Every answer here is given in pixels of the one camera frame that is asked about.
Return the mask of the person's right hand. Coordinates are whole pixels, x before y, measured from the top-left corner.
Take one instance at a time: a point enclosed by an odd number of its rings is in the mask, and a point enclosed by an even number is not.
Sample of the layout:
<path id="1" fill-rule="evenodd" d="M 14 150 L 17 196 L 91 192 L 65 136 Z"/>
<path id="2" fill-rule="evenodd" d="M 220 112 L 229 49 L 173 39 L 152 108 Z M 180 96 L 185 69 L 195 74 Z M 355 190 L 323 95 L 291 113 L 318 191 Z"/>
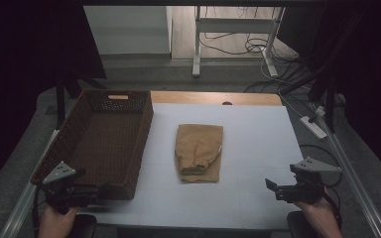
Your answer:
<path id="1" fill-rule="evenodd" d="M 296 202 L 295 206 L 302 211 L 306 220 L 314 230 L 339 230 L 331 206 L 324 198 L 313 204 Z"/>

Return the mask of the white power strip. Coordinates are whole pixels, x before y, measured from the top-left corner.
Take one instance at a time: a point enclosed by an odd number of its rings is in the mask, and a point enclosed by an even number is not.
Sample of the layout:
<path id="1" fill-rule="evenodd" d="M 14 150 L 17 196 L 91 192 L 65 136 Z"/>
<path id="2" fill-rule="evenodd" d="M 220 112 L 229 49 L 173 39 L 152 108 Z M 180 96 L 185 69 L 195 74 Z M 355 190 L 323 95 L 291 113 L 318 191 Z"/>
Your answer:
<path id="1" fill-rule="evenodd" d="M 300 119 L 301 123 L 310 130 L 319 140 L 322 140 L 327 137 L 327 133 L 316 124 L 315 117 L 310 118 L 304 116 Z"/>

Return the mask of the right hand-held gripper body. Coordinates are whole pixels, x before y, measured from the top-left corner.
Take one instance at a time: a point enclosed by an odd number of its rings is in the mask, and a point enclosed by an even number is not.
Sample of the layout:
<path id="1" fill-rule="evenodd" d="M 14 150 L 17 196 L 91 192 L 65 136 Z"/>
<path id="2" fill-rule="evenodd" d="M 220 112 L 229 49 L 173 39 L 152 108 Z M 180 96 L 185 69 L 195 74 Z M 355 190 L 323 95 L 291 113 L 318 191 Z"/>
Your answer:
<path id="1" fill-rule="evenodd" d="M 341 173 L 339 166 L 333 166 L 310 157 L 297 164 L 290 165 L 290 171 L 295 175 L 294 185 L 278 185 L 275 192 L 287 194 L 292 202 L 315 203 L 324 195 L 322 173 Z"/>

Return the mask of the aluminium rail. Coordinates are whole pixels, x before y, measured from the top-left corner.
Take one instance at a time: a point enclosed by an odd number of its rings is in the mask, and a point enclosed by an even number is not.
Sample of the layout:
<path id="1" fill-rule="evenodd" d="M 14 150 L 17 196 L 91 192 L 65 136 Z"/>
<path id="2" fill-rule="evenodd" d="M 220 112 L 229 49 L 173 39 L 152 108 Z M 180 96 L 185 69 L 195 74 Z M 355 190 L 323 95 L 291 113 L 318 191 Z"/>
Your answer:
<path id="1" fill-rule="evenodd" d="M 18 197 L 14 199 L 14 206 L 0 232 L 0 238 L 17 238 L 25 221 L 29 219 L 36 190 L 30 179 L 58 132 L 54 130 L 36 144 L 24 136 L 12 153 L 6 168 L 14 177 L 20 176 L 22 184 L 18 185 Z"/>
<path id="2" fill-rule="evenodd" d="M 376 238 L 381 238 L 381 214 L 377 206 L 373 202 L 369 192 L 363 185 L 360 177 L 355 171 L 348 154 L 343 148 L 337 135 L 330 131 L 327 127 L 325 120 L 322 117 L 316 119 L 319 126 L 327 133 L 331 149 L 334 151 L 335 157 L 343 169 L 344 176 L 350 185 L 352 193 L 356 197 L 357 202 L 362 207 L 363 214 Z"/>

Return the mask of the black tripod stand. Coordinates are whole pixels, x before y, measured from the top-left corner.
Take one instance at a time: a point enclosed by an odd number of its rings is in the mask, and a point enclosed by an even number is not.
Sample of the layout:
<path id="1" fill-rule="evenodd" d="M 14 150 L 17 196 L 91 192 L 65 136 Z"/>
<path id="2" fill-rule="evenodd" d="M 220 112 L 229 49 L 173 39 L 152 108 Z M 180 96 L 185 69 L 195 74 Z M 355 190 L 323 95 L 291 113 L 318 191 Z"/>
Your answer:
<path id="1" fill-rule="evenodd" d="M 97 89 L 105 89 L 105 86 L 94 78 L 82 77 L 81 80 Z M 67 77 L 67 76 L 58 76 L 56 79 L 57 113 L 58 113 L 58 122 L 56 126 L 57 130 L 62 126 L 65 120 L 64 92 L 67 91 L 70 98 L 78 98 L 82 92 L 82 89 L 79 85 L 79 81 L 80 81 L 79 78 Z"/>

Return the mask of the dark curtain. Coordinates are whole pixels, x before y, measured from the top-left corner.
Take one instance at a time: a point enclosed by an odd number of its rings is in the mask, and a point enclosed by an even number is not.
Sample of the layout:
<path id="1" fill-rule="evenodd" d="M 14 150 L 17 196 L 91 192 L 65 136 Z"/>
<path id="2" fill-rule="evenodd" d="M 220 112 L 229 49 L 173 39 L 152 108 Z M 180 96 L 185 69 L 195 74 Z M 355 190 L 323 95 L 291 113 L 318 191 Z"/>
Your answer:
<path id="1" fill-rule="evenodd" d="M 84 0 L 0 0 L 0 170 L 42 92 L 104 76 Z"/>
<path id="2" fill-rule="evenodd" d="M 299 53 L 312 72 L 324 67 L 337 42 L 344 41 L 309 99 L 318 101 L 327 90 L 342 94 L 349 124 L 381 161 L 381 0 L 288 7 L 278 38 Z"/>

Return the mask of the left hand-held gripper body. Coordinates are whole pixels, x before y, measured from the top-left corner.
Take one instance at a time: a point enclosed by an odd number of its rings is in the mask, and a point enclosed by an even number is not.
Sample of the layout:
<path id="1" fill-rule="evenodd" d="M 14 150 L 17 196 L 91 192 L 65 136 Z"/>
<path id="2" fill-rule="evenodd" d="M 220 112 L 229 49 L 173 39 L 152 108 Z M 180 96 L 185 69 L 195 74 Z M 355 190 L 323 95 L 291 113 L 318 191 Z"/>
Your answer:
<path id="1" fill-rule="evenodd" d="M 96 187 L 75 185 L 85 175 L 85 169 L 74 169 L 65 162 L 58 163 L 42 180 L 46 203 L 60 214 L 72 207 L 87 207 L 98 197 Z"/>

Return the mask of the white table mat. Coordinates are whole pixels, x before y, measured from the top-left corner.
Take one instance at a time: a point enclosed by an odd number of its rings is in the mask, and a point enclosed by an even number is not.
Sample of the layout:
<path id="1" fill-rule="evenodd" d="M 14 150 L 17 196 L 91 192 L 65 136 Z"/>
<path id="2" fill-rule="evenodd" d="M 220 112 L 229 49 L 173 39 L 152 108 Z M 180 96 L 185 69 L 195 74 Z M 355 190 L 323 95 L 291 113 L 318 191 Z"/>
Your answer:
<path id="1" fill-rule="evenodd" d="M 137 190 L 130 201 L 88 207 L 101 224 L 284 230 L 292 204 L 276 199 L 265 181 L 292 184 L 290 166 L 302 160 L 283 106 L 156 103 Z M 182 124 L 223 129 L 219 180 L 185 183 L 175 165 Z"/>

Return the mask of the white desk frame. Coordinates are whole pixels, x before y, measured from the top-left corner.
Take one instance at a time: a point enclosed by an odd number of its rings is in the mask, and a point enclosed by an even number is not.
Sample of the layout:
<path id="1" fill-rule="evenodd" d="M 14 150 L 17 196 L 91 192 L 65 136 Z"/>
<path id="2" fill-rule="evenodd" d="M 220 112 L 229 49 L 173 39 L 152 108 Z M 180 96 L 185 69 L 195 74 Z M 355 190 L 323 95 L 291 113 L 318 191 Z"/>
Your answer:
<path id="1" fill-rule="evenodd" d="M 278 73 L 273 64 L 271 52 L 278 33 L 284 7 L 277 7 L 271 19 L 224 19 L 224 18 L 202 18 L 200 7 L 195 11 L 195 33 L 194 49 L 192 59 L 192 76 L 200 76 L 200 34 L 201 33 L 234 33 L 234 34 L 267 34 L 268 40 L 262 50 L 264 63 L 271 76 Z"/>

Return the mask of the person's left hand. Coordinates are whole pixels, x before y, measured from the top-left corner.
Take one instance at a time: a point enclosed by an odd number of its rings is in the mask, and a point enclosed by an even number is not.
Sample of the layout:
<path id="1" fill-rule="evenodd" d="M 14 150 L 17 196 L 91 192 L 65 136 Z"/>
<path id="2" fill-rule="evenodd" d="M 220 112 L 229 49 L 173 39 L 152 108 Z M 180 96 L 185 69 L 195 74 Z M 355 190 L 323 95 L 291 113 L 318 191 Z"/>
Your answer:
<path id="1" fill-rule="evenodd" d="M 66 214 L 60 214 L 47 205 L 41 217 L 38 238 L 67 238 L 77 212 L 77 207 L 71 207 Z"/>

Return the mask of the black metal stand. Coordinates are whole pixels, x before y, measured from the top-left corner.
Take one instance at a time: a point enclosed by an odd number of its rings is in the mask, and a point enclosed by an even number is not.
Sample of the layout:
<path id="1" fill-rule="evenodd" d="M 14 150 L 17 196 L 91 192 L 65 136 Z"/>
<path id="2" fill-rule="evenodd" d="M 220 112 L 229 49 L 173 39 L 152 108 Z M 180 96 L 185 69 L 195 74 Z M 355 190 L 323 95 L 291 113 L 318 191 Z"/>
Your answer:
<path id="1" fill-rule="evenodd" d="M 333 109 L 335 104 L 335 80 L 336 80 L 336 63 L 338 57 L 343 52 L 343 49 L 354 32 L 356 26 L 360 22 L 363 13 L 361 10 L 354 10 L 351 16 L 348 18 L 347 23 L 345 24 L 343 30 L 337 37 L 337 41 L 333 46 L 332 50 L 329 53 L 326 61 L 323 65 L 312 72 L 306 78 L 300 79 L 295 83 L 292 83 L 290 86 L 285 87 L 280 90 L 280 94 L 284 96 L 301 86 L 314 82 L 314 86 L 310 89 L 308 93 L 309 102 L 318 102 L 323 96 L 325 96 L 325 125 L 327 129 L 334 133 L 334 124 L 333 124 Z"/>

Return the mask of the brown woven basket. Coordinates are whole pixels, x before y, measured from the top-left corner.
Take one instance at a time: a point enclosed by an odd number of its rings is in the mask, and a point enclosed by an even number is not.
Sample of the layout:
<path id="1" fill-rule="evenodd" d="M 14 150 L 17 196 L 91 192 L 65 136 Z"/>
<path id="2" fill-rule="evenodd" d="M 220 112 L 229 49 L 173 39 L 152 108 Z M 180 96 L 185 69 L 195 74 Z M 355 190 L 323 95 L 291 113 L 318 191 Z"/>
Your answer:
<path id="1" fill-rule="evenodd" d="M 109 182 L 102 199 L 133 199 L 153 114 L 148 91 L 85 89 L 31 183 L 39 183 L 59 162 L 65 162 L 74 169 L 85 169 L 76 185 L 97 187 Z"/>

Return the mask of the tan pants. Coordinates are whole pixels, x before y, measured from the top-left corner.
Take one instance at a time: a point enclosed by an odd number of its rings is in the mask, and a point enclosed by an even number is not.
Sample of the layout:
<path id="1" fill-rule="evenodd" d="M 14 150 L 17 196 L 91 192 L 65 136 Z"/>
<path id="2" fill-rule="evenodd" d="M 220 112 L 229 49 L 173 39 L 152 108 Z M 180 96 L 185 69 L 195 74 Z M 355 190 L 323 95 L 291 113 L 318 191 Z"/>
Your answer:
<path id="1" fill-rule="evenodd" d="M 218 182 L 222 141 L 222 126 L 180 125 L 175 146 L 180 179 L 185 182 Z"/>

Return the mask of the white cabinet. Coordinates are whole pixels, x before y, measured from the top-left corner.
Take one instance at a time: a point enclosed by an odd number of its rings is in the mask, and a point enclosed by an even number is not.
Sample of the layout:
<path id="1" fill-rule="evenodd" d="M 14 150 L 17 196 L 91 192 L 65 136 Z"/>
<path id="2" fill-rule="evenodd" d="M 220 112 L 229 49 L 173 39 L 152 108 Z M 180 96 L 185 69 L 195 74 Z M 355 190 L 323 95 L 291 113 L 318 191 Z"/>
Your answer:
<path id="1" fill-rule="evenodd" d="M 101 55 L 167 55 L 172 45 L 170 6 L 85 6 Z"/>

